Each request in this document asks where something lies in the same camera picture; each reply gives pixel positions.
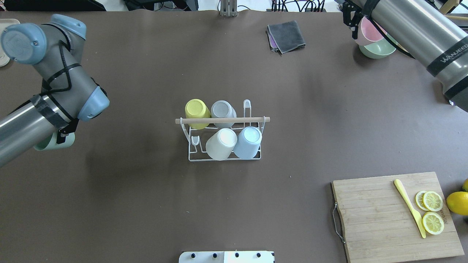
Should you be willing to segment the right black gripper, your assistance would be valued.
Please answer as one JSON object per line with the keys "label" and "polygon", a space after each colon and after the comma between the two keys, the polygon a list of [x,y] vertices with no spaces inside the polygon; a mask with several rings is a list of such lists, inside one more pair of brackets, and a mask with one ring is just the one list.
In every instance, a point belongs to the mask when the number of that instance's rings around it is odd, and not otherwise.
{"label": "right black gripper", "polygon": [[352,38],[358,39],[362,29],[363,8],[366,1],[344,1],[342,3],[343,21],[346,26],[352,31]]}

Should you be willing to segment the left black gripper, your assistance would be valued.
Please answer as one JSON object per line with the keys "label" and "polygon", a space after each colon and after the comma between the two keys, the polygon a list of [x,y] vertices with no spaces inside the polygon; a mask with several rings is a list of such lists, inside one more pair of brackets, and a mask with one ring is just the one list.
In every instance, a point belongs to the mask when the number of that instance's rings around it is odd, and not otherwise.
{"label": "left black gripper", "polygon": [[66,127],[57,131],[57,145],[72,145],[75,142],[75,131],[77,129],[79,119],[73,119]]}

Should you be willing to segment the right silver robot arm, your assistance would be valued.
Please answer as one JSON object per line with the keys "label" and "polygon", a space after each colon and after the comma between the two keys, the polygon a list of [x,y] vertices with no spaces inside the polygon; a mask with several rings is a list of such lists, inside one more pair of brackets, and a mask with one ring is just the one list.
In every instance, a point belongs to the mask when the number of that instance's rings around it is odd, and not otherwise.
{"label": "right silver robot arm", "polygon": [[443,85],[443,95],[468,109],[467,33],[424,0],[343,0],[386,30]]}

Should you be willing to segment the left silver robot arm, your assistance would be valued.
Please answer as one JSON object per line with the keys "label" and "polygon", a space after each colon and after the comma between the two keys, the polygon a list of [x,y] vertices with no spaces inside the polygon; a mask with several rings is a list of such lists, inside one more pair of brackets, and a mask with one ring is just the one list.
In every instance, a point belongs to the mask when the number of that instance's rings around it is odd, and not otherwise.
{"label": "left silver robot arm", "polygon": [[89,121],[109,105],[105,91],[81,65],[87,27],[53,14],[49,22],[13,24],[3,29],[1,47],[10,59],[32,65],[41,91],[1,121],[1,165],[46,139],[64,144],[79,121]]}

